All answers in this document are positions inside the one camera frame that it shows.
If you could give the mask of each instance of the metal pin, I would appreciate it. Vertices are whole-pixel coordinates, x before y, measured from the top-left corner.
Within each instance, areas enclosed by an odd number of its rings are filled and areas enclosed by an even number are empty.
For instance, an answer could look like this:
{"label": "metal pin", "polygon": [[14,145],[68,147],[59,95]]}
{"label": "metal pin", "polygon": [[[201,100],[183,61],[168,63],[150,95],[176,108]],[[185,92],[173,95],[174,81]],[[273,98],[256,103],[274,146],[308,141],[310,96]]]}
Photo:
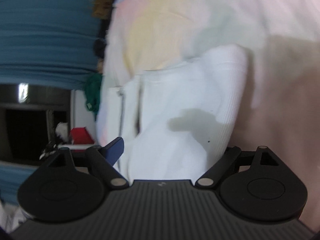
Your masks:
{"label": "metal pin", "polygon": [[203,186],[203,187],[208,187],[208,186],[211,186],[213,185],[213,179],[210,179],[210,178],[201,178],[201,179],[198,179],[198,184]]}
{"label": "metal pin", "polygon": [[121,187],[124,186],[127,183],[125,179],[122,178],[115,178],[111,180],[111,184],[115,187]]}

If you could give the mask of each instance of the tie-dye cloth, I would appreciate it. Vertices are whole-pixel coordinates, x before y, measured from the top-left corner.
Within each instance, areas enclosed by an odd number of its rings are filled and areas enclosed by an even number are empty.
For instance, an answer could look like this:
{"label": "tie-dye cloth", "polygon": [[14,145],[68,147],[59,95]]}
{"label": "tie-dye cloth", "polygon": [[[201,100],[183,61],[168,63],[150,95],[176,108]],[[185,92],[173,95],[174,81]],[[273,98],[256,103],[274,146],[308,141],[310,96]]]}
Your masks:
{"label": "tie-dye cloth", "polygon": [[236,43],[251,64],[231,144],[268,145],[302,179],[320,229],[320,0],[123,0],[108,33],[108,86]]}

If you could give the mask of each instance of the blue curtain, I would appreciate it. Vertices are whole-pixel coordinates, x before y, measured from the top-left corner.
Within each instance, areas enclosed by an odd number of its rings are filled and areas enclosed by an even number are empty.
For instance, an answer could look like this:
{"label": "blue curtain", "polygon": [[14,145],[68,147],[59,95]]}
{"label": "blue curtain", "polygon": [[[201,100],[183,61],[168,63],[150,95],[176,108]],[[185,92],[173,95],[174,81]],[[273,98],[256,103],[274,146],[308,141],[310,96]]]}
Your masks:
{"label": "blue curtain", "polygon": [[82,89],[95,72],[94,0],[0,0],[0,83]]}
{"label": "blue curtain", "polygon": [[18,205],[18,188],[36,169],[0,163],[0,200]]}

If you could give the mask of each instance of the brown object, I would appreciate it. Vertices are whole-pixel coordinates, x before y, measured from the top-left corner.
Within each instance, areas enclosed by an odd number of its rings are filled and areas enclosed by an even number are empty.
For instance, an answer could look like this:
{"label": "brown object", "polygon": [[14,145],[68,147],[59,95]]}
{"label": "brown object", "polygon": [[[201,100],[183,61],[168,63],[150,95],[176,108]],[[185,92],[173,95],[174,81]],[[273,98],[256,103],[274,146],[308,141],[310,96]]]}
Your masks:
{"label": "brown object", "polygon": [[106,20],[112,9],[113,0],[95,0],[92,16]]}
{"label": "brown object", "polygon": [[99,58],[98,60],[97,72],[103,74],[103,58]]}

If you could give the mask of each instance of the white fabric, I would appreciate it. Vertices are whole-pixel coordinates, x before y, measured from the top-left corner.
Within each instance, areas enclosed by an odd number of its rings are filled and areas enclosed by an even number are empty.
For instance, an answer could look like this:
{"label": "white fabric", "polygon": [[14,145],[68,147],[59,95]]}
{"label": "white fabric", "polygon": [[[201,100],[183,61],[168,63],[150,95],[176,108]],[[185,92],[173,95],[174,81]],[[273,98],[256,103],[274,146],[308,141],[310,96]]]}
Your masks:
{"label": "white fabric", "polygon": [[[246,70],[244,51],[230,45],[211,49],[200,58],[167,69],[136,76],[123,87],[125,150],[115,167],[119,165],[119,171],[130,182],[134,179],[195,182],[227,147]],[[107,93],[107,141],[101,133],[102,144],[118,136],[121,116],[118,91],[119,88],[110,88]]]}
{"label": "white fabric", "polygon": [[[128,78],[123,71],[127,34],[146,1],[125,0],[113,15],[105,69],[120,72],[115,76],[122,80]],[[192,0],[187,7],[193,12],[189,19],[202,26],[186,32],[182,58],[229,43],[250,55],[230,143],[243,150],[269,146],[307,186],[300,219],[320,230],[320,0]],[[181,25],[168,26],[183,33]]]}
{"label": "white fabric", "polygon": [[7,233],[11,233],[26,221],[22,209],[18,206],[5,204],[0,201],[0,227]]}
{"label": "white fabric", "polygon": [[56,127],[56,135],[60,137],[65,143],[69,140],[68,123],[60,122]]}

